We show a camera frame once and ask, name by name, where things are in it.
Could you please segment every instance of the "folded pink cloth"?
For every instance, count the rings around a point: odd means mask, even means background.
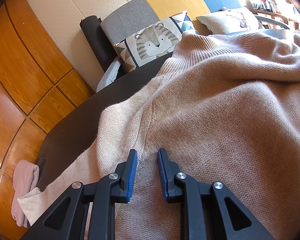
[[[13,173],[13,188],[15,193],[12,201],[11,215],[19,227],[27,227],[28,220],[21,210],[17,198],[23,197],[25,194],[33,190],[37,185],[38,180],[38,165],[30,163],[26,160],[21,160],[18,162]]]

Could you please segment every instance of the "wooden floor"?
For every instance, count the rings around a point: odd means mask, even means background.
[[[20,239],[11,216],[13,171],[33,162],[46,134],[93,91],[37,20],[26,0],[0,8],[0,234]]]

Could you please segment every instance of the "deer print pillow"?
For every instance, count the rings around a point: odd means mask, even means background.
[[[259,22],[247,8],[226,9],[196,17],[212,34],[257,30]]]
[[[156,22],[114,45],[127,72],[171,51],[181,40],[183,32],[197,33],[192,21],[183,11]]]

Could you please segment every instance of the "sweater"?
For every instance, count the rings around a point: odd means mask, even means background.
[[[179,239],[179,205],[161,192],[161,147],[197,181],[223,182],[276,240],[292,239],[300,229],[300,35],[292,43],[184,33],[146,86],[102,112],[90,148],[44,192],[18,202],[33,224],[74,181],[98,181],[134,148],[136,180],[130,203],[116,205],[116,239]]]

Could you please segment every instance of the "metal screw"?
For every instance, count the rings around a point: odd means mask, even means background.
[[[116,173],[111,173],[111,174],[109,175],[109,178],[110,178],[110,179],[117,179],[117,178],[119,178],[119,175],[116,174]]]
[[[72,187],[73,188],[75,188],[75,189],[77,189],[77,188],[81,188],[81,183],[80,182],[74,182],[74,183],[72,183]]]
[[[177,173],[177,178],[179,178],[179,179],[185,179],[186,176],[187,176],[187,175],[186,175],[185,173],[183,173],[183,172]]]
[[[213,183],[213,186],[216,188],[216,189],[222,189],[223,188],[223,184],[219,181]]]

